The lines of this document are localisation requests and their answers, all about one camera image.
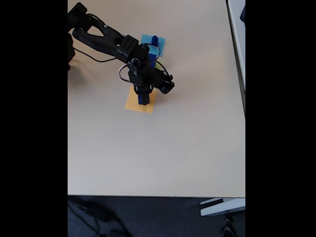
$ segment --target beige table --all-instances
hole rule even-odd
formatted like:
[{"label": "beige table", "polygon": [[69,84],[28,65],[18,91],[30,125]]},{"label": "beige table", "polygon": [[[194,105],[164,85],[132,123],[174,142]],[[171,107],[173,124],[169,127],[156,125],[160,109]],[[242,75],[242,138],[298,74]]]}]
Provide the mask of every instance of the beige table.
[{"label": "beige table", "polygon": [[[166,38],[160,61],[175,87],[158,91],[153,114],[126,110],[123,63],[76,52],[68,72],[68,194],[244,198],[245,116],[226,2],[81,2],[122,34]],[[76,3],[68,0],[68,11]]]}]

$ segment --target table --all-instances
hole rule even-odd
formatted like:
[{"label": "table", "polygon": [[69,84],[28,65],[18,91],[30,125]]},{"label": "table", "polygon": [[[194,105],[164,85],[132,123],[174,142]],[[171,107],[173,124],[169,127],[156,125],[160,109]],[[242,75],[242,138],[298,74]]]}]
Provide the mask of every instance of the table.
[{"label": "table", "polygon": [[[68,11],[76,3],[68,0]],[[76,52],[68,71],[68,194],[244,198],[245,116],[226,2],[81,3],[122,34],[166,38],[160,61],[175,87],[157,92],[153,114],[126,110],[123,63]],[[74,47],[111,58],[77,40]]]}]

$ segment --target cable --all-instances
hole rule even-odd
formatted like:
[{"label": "cable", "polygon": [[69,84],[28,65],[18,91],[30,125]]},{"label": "cable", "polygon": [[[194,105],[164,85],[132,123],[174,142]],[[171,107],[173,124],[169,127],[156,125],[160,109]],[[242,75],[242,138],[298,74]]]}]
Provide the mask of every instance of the cable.
[{"label": "cable", "polygon": [[78,52],[80,52],[80,53],[83,53],[84,55],[88,56],[89,58],[92,58],[94,61],[97,61],[97,62],[99,62],[99,63],[105,63],[105,62],[109,62],[109,61],[112,61],[112,60],[114,60],[114,59],[117,59],[117,58],[111,58],[111,59],[108,59],[108,60],[100,61],[100,60],[97,60],[97,59],[91,57],[89,54],[86,54],[86,53],[84,53],[84,52],[82,52],[82,51],[76,49],[75,47],[74,47],[74,50],[76,50],[76,51],[78,51]]},{"label": "cable", "polygon": [[170,77],[167,69],[159,61],[156,61],[156,63],[158,63],[164,69],[164,71],[167,73],[167,75]]},{"label": "cable", "polygon": [[156,62],[156,61],[158,60],[158,58],[160,57],[161,50],[160,50],[159,47],[157,47],[156,45],[154,45],[154,44],[152,44],[152,43],[145,43],[145,44],[156,47],[156,48],[159,50],[159,54],[158,54],[157,58],[156,58],[154,61],[142,62],[139,66],[141,66],[141,65],[143,65],[143,64],[145,64],[145,63],[154,63],[154,62]]},{"label": "cable", "polygon": [[69,209],[71,210],[71,212],[77,216],[82,222],[84,222],[90,229],[92,229],[96,234],[100,235],[100,233],[94,229],[92,226],[90,226],[81,216],[79,216],[77,213],[74,212],[74,210],[69,206],[69,203],[68,203],[68,207]]},{"label": "cable", "polygon": [[119,75],[119,78],[121,78],[123,81],[126,81],[126,82],[131,83],[130,81],[128,81],[128,80],[122,78],[122,76],[120,75],[121,71],[122,71],[124,68],[126,68],[126,67],[127,67],[127,64],[121,66],[121,67],[118,69],[118,75]]}]

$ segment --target floor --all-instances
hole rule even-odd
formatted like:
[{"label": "floor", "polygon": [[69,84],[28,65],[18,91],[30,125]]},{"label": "floor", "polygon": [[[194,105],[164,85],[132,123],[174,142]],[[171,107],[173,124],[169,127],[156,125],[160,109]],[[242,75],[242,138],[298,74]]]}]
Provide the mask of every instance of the floor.
[{"label": "floor", "polygon": [[[133,237],[220,237],[224,215],[201,217],[199,202],[206,198],[178,197],[98,197],[85,196],[113,211]],[[94,219],[69,202],[91,226]],[[245,237],[245,211],[232,214],[238,237]],[[100,223],[100,233],[119,229],[115,223]],[[68,208],[68,236],[96,237]]]}]

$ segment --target blue block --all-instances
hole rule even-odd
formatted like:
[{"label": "blue block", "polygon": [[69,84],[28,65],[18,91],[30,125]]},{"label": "blue block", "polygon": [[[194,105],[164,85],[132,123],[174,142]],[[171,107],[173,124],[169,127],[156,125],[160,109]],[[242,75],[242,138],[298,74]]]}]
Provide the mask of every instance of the blue block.
[{"label": "blue block", "polygon": [[152,37],[152,44],[155,46],[158,46],[158,37],[157,36]]},{"label": "blue block", "polygon": [[[149,53],[149,54],[148,54],[148,57],[149,57],[149,60],[150,60],[150,61],[155,61],[156,58],[157,58],[157,55],[154,55],[154,54]],[[150,66],[151,66],[152,68],[154,68],[154,67],[156,66],[156,62],[151,63]]]},{"label": "blue block", "polygon": [[[140,41],[140,43],[152,43],[152,39],[153,39],[153,36],[150,36],[150,35],[142,35],[142,40]],[[165,38],[161,38],[161,37],[158,37],[158,46],[161,50],[160,52],[160,57],[163,56],[163,48],[164,48],[164,42],[166,41]],[[158,55],[159,54],[159,50],[152,46],[152,45],[149,45],[149,53],[150,54],[154,54],[154,55]]]}]

